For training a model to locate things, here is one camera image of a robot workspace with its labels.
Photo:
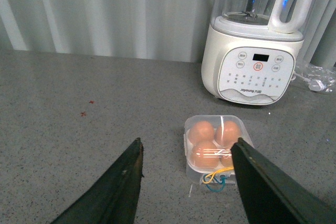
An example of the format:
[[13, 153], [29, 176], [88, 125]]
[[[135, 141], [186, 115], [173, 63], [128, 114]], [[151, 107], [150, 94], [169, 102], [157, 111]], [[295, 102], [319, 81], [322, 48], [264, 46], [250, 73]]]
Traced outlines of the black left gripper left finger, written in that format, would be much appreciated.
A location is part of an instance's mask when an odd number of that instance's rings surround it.
[[134, 223], [143, 177], [143, 151], [138, 137], [52, 223]]

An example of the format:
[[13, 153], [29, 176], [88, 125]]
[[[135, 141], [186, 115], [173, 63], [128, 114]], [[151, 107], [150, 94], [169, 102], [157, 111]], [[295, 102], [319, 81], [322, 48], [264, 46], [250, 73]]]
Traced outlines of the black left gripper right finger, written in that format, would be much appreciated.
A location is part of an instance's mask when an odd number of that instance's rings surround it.
[[231, 148], [249, 223], [335, 223], [335, 209], [304, 189], [243, 138]]

